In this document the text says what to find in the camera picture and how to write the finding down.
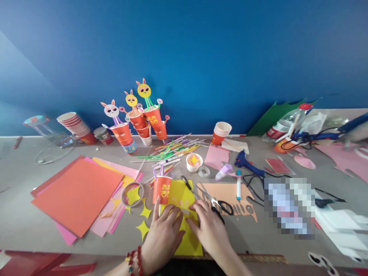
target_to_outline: right hand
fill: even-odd
[[[186,218],[186,222],[212,258],[216,261],[223,254],[231,252],[232,247],[226,228],[217,214],[207,206],[206,202],[202,199],[196,200],[189,208],[197,212],[200,219],[200,228],[190,218]]]

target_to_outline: red bottle cap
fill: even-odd
[[[301,110],[309,110],[313,107],[313,105],[311,105],[310,103],[302,103],[300,106],[299,106],[299,109]]]

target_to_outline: hand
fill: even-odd
[[[217,261],[224,254],[232,252],[226,228],[217,214],[202,199],[196,200],[189,208],[197,212],[200,228],[190,218],[186,218],[186,222],[212,258]]]
[[[152,275],[169,262],[185,234],[185,231],[179,231],[183,221],[180,208],[169,204],[159,217],[159,205],[160,197],[154,205],[151,228],[142,246],[142,265],[147,275]]]

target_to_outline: cup of stars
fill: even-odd
[[[196,153],[188,154],[186,161],[187,169],[190,173],[195,173],[203,165],[202,157]]]

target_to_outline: left hand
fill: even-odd
[[[153,219],[142,246],[142,265],[146,275],[152,275],[165,266],[179,247],[185,231],[179,231],[183,213],[169,204],[159,217],[160,197],[153,209]]]

